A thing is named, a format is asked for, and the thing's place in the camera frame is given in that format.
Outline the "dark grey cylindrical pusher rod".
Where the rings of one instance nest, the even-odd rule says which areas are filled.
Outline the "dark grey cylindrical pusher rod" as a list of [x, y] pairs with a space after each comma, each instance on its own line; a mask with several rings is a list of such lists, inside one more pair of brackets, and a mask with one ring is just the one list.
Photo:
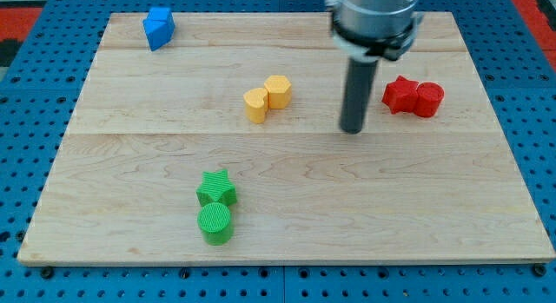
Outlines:
[[377, 64], [349, 59], [339, 121], [346, 133], [358, 134], [363, 128]]

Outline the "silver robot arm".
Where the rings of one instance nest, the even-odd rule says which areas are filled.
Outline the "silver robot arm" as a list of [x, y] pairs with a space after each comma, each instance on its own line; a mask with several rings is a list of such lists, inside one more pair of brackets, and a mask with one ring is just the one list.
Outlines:
[[334, 43], [348, 55], [340, 129], [364, 127], [379, 60], [395, 62], [413, 45], [423, 15], [419, 0], [325, 0]]

